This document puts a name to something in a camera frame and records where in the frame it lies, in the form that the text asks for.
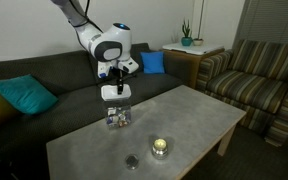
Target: armchair cushion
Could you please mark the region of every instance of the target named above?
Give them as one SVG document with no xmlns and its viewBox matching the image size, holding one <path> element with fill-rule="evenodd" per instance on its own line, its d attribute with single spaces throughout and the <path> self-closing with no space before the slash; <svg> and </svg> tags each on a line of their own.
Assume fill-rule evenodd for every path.
<svg viewBox="0 0 288 180">
<path fill-rule="evenodd" d="M 241 40 L 228 69 L 288 82 L 288 44 Z"/>
<path fill-rule="evenodd" d="M 208 82 L 207 90 L 252 107 L 276 113 L 288 83 L 227 70 Z"/>
</svg>

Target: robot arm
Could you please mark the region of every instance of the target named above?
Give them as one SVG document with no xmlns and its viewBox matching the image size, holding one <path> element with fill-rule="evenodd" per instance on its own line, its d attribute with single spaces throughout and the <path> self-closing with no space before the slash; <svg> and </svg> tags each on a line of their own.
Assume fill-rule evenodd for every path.
<svg viewBox="0 0 288 180">
<path fill-rule="evenodd" d="M 87 18 L 78 0 L 52 0 L 74 27 L 80 44 L 98 60 L 98 76 L 106 77 L 111 68 L 132 73 L 138 64 L 131 58 L 131 31 L 124 24 L 114 23 L 102 33 Z"/>
</svg>

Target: blue throw pillow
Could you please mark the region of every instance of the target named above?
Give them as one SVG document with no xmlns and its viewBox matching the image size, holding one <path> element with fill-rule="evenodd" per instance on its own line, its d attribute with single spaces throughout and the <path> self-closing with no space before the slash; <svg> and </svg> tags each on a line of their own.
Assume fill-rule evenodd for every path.
<svg viewBox="0 0 288 180">
<path fill-rule="evenodd" d="M 147 74 L 164 74 L 163 52 L 141 52 L 144 73 Z"/>
<path fill-rule="evenodd" d="M 25 114 L 44 112 L 58 100 L 32 75 L 0 80 L 0 94 Z"/>
</svg>

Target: lit candle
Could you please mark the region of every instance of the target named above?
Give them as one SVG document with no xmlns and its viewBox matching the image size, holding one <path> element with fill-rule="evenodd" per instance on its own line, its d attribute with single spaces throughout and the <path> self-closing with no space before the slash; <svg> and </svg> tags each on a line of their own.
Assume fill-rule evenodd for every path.
<svg viewBox="0 0 288 180">
<path fill-rule="evenodd" d="M 163 151 L 166 148 L 166 141 L 164 139 L 157 139 L 154 142 L 154 148 L 159 151 Z"/>
</svg>

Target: gray coffee table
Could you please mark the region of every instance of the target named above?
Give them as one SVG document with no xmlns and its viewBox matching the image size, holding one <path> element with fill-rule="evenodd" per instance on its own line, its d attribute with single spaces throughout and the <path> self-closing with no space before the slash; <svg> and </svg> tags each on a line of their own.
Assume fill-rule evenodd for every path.
<svg viewBox="0 0 288 180">
<path fill-rule="evenodd" d="M 235 125 L 245 112 L 180 86 L 132 107 L 132 124 L 108 130 L 101 120 L 47 143 L 52 180 L 180 179 L 219 141 L 224 155 Z M 169 155 L 151 154 L 155 139 Z M 126 168 L 136 154 L 139 166 Z"/>
</svg>

